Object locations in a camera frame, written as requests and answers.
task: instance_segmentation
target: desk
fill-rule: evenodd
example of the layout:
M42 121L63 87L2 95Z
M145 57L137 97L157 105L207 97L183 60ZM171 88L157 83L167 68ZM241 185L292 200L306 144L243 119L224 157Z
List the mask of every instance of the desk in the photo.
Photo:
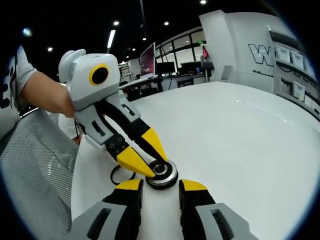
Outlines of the desk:
M151 77L151 78L143 78L143 79L137 79L137 80L134 80L132 82L129 82L125 85L122 85L122 86L119 86L119 89L125 89L125 88L128 88L128 87L140 87L142 85L145 85L145 84L150 84L150 83L156 83L157 84L157 88L158 88L158 91L159 93L163 92L163 88L162 88L162 85L161 85L161 82L163 81L162 77Z
M301 107L224 82L164 91L134 103L157 131L179 178L206 185L217 203L249 222L257 238L283 240L299 224L320 173L320 124ZM113 191L115 165L83 138L73 174L72 219ZM126 170L119 175L115 180L131 176ZM182 240L180 215L178 184L157 191L145 183L138 239Z

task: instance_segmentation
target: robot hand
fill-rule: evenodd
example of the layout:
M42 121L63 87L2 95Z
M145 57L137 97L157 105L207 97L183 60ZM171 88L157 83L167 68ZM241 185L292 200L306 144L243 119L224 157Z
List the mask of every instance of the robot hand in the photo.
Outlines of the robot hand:
M111 54L86 54L84 49L66 52L60 60L60 82L66 83L75 108L75 118L91 144L105 145L117 163L136 173L153 178L156 174L141 156L104 118L113 119L139 147L161 164L168 159L156 132L139 111L119 91L120 72Z

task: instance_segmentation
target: white box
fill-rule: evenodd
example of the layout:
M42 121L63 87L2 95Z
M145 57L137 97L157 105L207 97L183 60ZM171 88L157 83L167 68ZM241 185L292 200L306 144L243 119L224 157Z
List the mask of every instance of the white box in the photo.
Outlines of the white box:
M290 51L290 53L291 53L292 63L301 69L305 69L304 68L304 57L294 51Z
M290 50L284 48L283 46L276 46L275 47L276 56L278 59L284 60L290 63Z
M316 78L316 75L315 75L315 71L313 69L313 67L311 66L311 63L310 61L304 57L304 69L314 78Z
M293 96L299 101L303 102L305 100L306 88L296 81L293 82Z
M304 96L304 104L307 105L308 107L312 108L313 100L309 96L305 95Z

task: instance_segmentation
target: white wall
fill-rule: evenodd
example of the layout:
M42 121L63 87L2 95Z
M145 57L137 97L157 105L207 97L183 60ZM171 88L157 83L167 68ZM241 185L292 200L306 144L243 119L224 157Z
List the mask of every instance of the white wall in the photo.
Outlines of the white wall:
M256 12L224 13L221 10L200 16L207 46L215 70L212 77L220 79L226 65L232 65L230 82L274 91L272 46L268 28L294 38L283 21L272 15Z
M131 59L128 61L130 72L134 73L132 79L136 79L136 75L140 74L140 63L139 58Z

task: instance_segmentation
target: human arm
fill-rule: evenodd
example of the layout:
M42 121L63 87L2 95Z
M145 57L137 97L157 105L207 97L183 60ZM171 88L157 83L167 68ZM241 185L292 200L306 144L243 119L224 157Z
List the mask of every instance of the human arm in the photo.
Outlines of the human arm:
M22 47L17 51L17 92L20 98L51 113L71 118L75 109L68 89L37 71L28 61Z
M20 96L28 103L51 113L74 117L75 108L68 89L42 72L36 71L30 76Z

